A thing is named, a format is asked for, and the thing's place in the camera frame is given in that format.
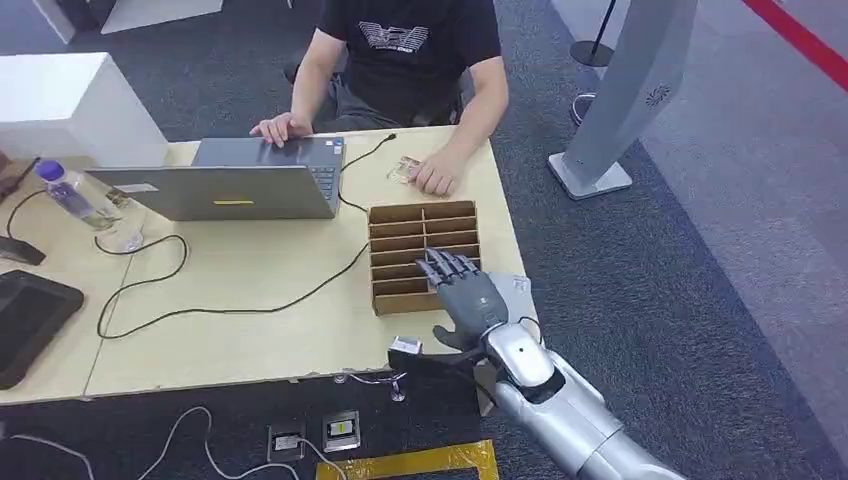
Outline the person's left hand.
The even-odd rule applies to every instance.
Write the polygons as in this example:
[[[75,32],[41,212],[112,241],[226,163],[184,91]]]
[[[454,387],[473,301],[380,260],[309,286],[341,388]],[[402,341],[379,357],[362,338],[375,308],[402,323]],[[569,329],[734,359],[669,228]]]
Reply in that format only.
[[[466,163],[455,154],[439,151],[413,169],[410,183],[426,195],[449,197],[460,184]]]

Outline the person's right hand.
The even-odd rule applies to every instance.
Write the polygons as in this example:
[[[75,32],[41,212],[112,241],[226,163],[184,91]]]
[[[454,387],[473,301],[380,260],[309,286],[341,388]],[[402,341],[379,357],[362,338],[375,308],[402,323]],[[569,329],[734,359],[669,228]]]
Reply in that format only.
[[[274,118],[261,120],[249,131],[250,136],[262,138],[266,143],[280,148],[292,139],[313,134],[314,129],[311,121],[292,112],[285,112]]]

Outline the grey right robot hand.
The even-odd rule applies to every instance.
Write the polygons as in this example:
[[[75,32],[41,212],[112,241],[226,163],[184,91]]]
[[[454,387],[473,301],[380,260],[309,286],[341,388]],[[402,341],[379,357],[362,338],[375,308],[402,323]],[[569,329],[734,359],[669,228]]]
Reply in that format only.
[[[461,254],[426,248],[416,264],[426,275],[454,329],[436,325],[435,338],[462,352],[474,350],[495,327],[509,320],[509,310],[490,276]]]

